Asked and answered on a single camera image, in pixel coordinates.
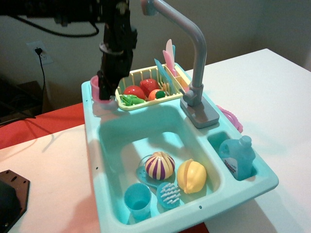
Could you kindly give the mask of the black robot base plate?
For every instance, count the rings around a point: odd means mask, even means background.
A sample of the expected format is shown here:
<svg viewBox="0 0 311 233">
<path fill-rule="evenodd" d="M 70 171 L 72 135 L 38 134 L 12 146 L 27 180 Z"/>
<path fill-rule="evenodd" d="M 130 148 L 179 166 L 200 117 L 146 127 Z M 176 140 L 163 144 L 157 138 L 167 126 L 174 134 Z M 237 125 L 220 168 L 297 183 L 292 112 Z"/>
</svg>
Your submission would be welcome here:
<svg viewBox="0 0 311 233">
<path fill-rule="evenodd" d="M 0 173 L 0 231 L 7 233 L 27 211 L 30 181 L 5 170 Z"/>
</svg>

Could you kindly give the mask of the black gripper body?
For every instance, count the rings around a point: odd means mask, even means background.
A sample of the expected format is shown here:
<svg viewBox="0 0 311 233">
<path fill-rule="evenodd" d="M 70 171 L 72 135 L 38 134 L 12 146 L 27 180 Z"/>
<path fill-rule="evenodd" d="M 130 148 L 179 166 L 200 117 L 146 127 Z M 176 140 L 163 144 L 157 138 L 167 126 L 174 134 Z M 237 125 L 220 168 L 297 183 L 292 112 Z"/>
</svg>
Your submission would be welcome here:
<svg viewBox="0 0 311 233">
<path fill-rule="evenodd" d="M 118 85 L 122 78 L 129 76 L 133 61 L 133 50 L 113 51 L 103 42 L 99 45 L 102 52 L 99 80 L 105 85 Z"/>
</svg>

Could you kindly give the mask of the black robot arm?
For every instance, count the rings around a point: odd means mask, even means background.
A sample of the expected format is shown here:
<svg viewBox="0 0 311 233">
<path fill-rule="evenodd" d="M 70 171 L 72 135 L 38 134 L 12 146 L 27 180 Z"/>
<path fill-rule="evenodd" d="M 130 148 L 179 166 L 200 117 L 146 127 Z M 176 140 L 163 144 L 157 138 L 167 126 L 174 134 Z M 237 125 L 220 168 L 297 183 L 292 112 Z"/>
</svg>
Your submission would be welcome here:
<svg viewBox="0 0 311 233">
<path fill-rule="evenodd" d="M 2 0 L 0 14 L 9 16 L 46 33 L 67 38 L 93 37 L 99 33 L 97 23 L 104 24 L 101 69 L 98 76 L 98 97 L 112 100 L 122 78 L 129 76 L 137 30 L 130 24 L 127 0 Z M 53 18 L 66 27 L 70 23 L 89 22 L 95 32 L 64 34 L 51 31 L 28 21 L 27 18 Z"/>
</svg>

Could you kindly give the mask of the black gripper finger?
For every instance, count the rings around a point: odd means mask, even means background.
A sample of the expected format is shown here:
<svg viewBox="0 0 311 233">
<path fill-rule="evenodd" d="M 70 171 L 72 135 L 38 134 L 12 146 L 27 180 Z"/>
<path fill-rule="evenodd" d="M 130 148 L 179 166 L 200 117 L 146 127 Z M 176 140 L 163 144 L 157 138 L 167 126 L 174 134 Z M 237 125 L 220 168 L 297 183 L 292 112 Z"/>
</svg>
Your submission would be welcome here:
<svg viewBox="0 0 311 233">
<path fill-rule="evenodd" d="M 116 89 L 119 85 L 119 80 L 108 80 L 105 77 L 99 78 L 99 99 L 111 100 L 115 96 Z"/>
</svg>

